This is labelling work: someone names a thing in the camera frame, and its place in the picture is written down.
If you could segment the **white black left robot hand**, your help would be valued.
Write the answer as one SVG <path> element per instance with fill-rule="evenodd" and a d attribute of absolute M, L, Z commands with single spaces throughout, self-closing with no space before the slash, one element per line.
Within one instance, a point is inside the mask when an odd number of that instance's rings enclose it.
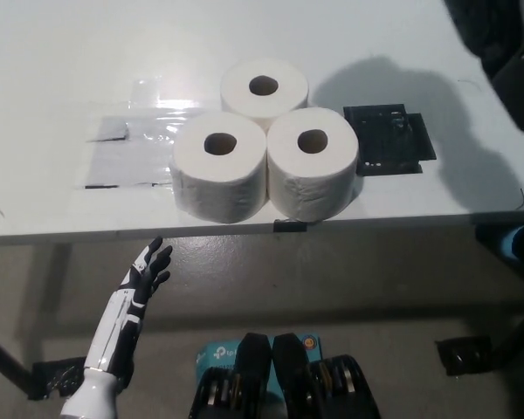
<path fill-rule="evenodd" d="M 141 334 L 148 302 L 170 277 L 173 248 L 156 237 L 130 265 L 112 293 L 86 356 L 85 367 L 114 376 L 120 390 L 134 373 L 134 351 Z"/>

